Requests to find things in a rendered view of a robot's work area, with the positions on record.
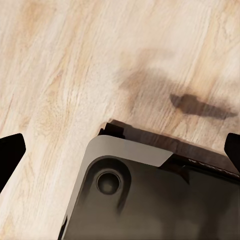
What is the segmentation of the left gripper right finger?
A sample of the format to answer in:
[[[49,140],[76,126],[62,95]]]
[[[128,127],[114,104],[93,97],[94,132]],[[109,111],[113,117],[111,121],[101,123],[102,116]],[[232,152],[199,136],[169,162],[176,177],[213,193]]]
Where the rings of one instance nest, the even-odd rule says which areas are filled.
[[[235,133],[228,133],[224,151],[240,173],[240,135]]]

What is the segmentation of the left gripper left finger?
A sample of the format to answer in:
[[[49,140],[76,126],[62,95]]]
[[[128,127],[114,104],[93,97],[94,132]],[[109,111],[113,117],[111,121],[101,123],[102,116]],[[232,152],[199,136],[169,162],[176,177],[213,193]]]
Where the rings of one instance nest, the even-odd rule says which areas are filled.
[[[0,194],[26,152],[22,133],[0,138]]]

